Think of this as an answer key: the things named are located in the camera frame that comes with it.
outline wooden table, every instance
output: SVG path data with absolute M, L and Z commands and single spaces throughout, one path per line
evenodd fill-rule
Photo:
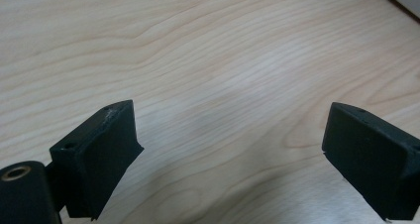
M 97 223 L 383 223 L 321 143 L 333 101 L 420 137 L 419 24 L 388 0 L 0 0 L 0 167 L 126 99 L 146 149 Z

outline light wood surface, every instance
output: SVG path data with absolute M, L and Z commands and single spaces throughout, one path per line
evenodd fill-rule
M 387 0 L 0 0 L 0 167 L 125 99 L 146 149 L 97 223 L 383 223 L 322 137 L 333 101 L 420 137 L 419 24 Z

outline wood grain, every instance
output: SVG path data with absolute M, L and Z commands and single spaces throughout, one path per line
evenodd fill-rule
M 323 132 L 339 101 L 420 137 L 419 55 L 387 0 L 0 0 L 0 167 L 134 99 L 97 223 L 382 223 Z

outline screw hole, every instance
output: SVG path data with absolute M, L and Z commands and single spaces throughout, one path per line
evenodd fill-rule
M 31 171 L 31 168 L 28 166 L 12 168 L 3 174 L 1 176 L 1 179 L 3 181 L 13 181 L 13 180 L 16 180 L 25 176 L 30 171 Z
M 65 149 L 73 149 L 77 146 L 77 143 L 67 143 L 64 145 Z

